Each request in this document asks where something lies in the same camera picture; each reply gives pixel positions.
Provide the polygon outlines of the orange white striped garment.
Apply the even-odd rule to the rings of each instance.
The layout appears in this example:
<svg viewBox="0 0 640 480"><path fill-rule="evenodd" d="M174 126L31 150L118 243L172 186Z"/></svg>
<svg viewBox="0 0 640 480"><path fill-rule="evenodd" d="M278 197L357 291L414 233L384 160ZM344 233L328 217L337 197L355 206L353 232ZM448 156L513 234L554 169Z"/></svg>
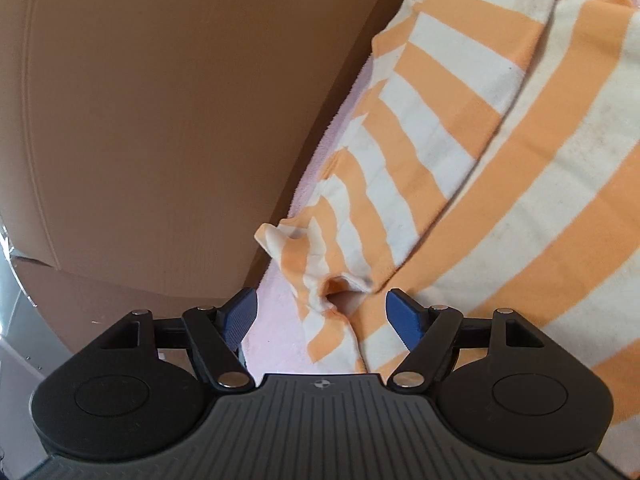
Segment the orange white striped garment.
<svg viewBox="0 0 640 480"><path fill-rule="evenodd" d="M511 308L639 421L639 0L404 0L303 206L258 243L316 372L388 376L384 300Z"/></svg>

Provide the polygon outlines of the large brown cardboard box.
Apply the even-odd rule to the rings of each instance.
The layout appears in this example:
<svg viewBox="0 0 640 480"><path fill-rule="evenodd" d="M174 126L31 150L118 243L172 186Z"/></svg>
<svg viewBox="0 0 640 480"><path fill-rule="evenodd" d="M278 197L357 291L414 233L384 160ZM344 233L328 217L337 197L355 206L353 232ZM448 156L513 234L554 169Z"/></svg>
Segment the large brown cardboard box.
<svg viewBox="0 0 640 480"><path fill-rule="evenodd" d="M52 268L224 298L401 0L1 0L1 218Z"/></svg>

